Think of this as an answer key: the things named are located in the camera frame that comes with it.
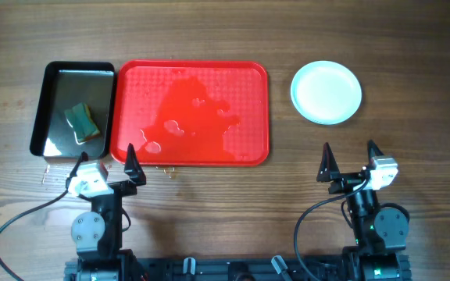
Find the red tray rim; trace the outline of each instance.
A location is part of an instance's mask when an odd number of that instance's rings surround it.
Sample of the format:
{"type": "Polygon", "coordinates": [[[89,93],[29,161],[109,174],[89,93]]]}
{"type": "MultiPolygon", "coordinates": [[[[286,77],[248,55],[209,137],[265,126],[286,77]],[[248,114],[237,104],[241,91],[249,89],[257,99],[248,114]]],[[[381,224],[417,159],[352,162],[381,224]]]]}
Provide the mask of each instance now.
{"type": "Polygon", "coordinates": [[[269,85],[268,85],[268,73],[264,66],[254,61],[222,61],[222,60],[186,60],[186,59],[132,59],[128,62],[125,62],[117,75],[117,86],[116,86],[116,99],[114,103],[114,113],[112,116],[112,132],[110,134],[110,154],[114,160],[124,164],[125,161],[121,160],[121,157],[115,153],[117,150],[117,140],[116,138],[119,133],[119,118],[120,118],[120,99],[122,98],[122,90],[124,88],[124,76],[126,72],[136,66],[167,66],[167,67],[206,67],[202,64],[209,65],[209,67],[223,67],[230,68],[234,66],[234,68],[238,67],[238,64],[242,68],[253,68],[258,71],[260,76],[262,77],[262,83],[265,87],[265,107],[263,109],[263,113],[266,118],[264,120],[265,130],[263,133],[263,145],[265,149],[263,150],[263,154],[255,161],[251,162],[143,162],[138,159],[140,164],[142,165],[152,165],[152,166],[217,166],[217,167],[238,167],[238,166],[256,166],[263,163],[270,153],[270,115],[269,115],[269,85]]]}

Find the green sponge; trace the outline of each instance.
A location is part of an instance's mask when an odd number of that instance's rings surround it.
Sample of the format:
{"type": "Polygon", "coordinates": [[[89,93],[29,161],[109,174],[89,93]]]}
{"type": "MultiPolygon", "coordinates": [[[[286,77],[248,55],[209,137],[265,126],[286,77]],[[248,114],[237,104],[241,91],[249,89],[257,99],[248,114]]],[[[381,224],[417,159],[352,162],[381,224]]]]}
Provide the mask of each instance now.
{"type": "Polygon", "coordinates": [[[100,136],[100,130],[91,119],[90,109],[81,102],[65,111],[67,122],[73,128],[78,144],[100,136]]]}

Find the wooden table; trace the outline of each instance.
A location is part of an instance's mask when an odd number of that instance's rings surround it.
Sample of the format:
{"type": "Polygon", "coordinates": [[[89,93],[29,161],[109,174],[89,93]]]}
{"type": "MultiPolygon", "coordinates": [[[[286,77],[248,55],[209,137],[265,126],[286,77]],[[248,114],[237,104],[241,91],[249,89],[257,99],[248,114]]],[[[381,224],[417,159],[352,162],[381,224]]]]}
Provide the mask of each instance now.
{"type": "MultiPolygon", "coordinates": [[[[269,158],[254,168],[177,168],[174,180],[145,167],[148,185],[124,200],[134,221],[124,247],[141,258],[293,256],[295,221],[329,197],[315,181],[323,143],[351,172],[372,138],[399,163],[379,198],[411,212],[415,280],[450,280],[450,2],[0,2],[0,226],[60,194],[73,165],[29,152],[48,62],[253,60],[270,76],[269,158]],[[341,125],[311,123],[291,103],[293,75],[316,60],[347,66],[362,85],[360,109],[341,125]]],[[[120,164],[105,164],[110,180],[124,178],[120,164]]],[[[0,237],[2,257],[24,279],[61,279],[76,257],[71,222],[88,209],[67,196],[21,219],[0,237]]],[[[337,254],[354,243],[333,203],[303,223],[299,247],[337,254]]],[[[0,279],[9,279],[1,268],[0,279]]]]}

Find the red tray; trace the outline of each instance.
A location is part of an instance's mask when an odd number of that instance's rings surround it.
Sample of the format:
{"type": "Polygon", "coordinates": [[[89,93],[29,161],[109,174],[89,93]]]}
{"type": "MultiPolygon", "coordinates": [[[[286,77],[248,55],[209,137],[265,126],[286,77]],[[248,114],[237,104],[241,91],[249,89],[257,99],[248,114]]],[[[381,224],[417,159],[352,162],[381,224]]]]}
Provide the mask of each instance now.
{"type": "Polygon", "coordinates": [[[256,62],[133,60],[119,72],[110,153],[144,165],[258,165],[268,82],[256,62]]]}

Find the white plate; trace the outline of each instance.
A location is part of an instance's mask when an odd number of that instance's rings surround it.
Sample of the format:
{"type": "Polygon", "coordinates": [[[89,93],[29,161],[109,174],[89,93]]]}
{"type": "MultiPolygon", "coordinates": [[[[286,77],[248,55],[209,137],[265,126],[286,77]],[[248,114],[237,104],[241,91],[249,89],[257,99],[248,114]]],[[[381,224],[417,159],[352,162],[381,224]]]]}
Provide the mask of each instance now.
{"type": "Polygon", "coordinates": [[[291,100],[308,120],[323,125],[350,118],[363,98],[357,77],[336,62],[318,61],[303,66],[291,83],[291,100]]]}

